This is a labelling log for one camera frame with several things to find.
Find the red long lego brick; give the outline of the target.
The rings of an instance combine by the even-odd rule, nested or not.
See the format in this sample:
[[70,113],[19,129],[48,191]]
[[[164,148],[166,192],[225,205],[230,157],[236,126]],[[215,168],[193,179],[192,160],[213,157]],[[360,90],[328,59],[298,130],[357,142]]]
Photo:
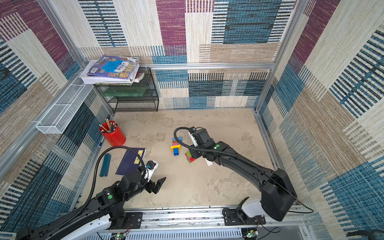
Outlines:
[[191,156],[189,156],[189,155],[187,155],[186,154],[186,158],[187,158],[187,161],[189,162],[189,163],[192,163],[195,159],[194,158],[192,158]]

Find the light blue long lego brick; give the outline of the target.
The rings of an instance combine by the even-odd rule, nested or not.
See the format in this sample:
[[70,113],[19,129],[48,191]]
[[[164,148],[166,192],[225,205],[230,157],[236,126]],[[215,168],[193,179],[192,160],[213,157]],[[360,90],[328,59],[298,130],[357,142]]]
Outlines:
[[176,140],[177,142],[182,142],[182,137],[178,137],[178,139],[173,138],[173,140]]

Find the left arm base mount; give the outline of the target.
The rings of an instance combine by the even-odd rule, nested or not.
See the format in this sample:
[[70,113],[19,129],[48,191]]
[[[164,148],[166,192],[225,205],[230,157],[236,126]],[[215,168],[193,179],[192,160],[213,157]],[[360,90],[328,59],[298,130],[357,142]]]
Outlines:
[[136,230],[141,228],[143,212],[127,212],[122,222],[110,227],[110,230]]

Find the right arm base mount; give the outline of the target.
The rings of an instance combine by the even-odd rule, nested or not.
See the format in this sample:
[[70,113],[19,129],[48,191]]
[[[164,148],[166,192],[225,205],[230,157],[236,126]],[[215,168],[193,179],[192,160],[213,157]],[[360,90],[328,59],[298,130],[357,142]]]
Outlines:
[[226,226],[266,224],[265,217],[255,216],[250,218],[242,210],[238,209],[223,208],[222,215]]

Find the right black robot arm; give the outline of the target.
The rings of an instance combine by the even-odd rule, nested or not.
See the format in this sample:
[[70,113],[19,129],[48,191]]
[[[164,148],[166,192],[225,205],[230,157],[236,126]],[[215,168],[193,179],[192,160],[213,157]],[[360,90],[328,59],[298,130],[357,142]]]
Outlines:
[[194,159],[204,157],[226,167],[253,184],[262,194],[261,207],[274,220],[281,222],[296,201],[297,194],[282,170],[265,168],[238,154],[229,145],[219,142],[210,149],[188,146]]

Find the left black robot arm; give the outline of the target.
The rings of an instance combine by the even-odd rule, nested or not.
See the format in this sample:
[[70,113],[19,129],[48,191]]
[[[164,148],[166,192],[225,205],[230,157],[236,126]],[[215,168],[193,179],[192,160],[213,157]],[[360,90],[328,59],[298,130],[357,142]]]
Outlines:
[[145,179],[140,171],[128,174],[123,176],[121,181],[103,189],[80,208],[56,221],[36,229],[30,227],[20,229],[16,239],[63,240],[69,237],[74,239],[76,238],[74,234],[79,234],[81,227],[86,227],[90,233],[91,228],[96,226],[93,222],[102,218],[107,221],[107,229],[111,226],[124,227],[127,222],[124,203],[144,190],[157,194],[166,179],[164,177],[154,183]]

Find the white long lego brick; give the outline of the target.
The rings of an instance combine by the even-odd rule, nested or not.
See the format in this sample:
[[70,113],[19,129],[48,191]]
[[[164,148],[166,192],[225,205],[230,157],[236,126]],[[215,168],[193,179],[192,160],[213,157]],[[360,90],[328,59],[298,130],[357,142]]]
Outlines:
[[212,166],[213,165],[213,163],[211,161],[207,160],[207,159],[206,159],[206,163],[207,163],[208,166]]

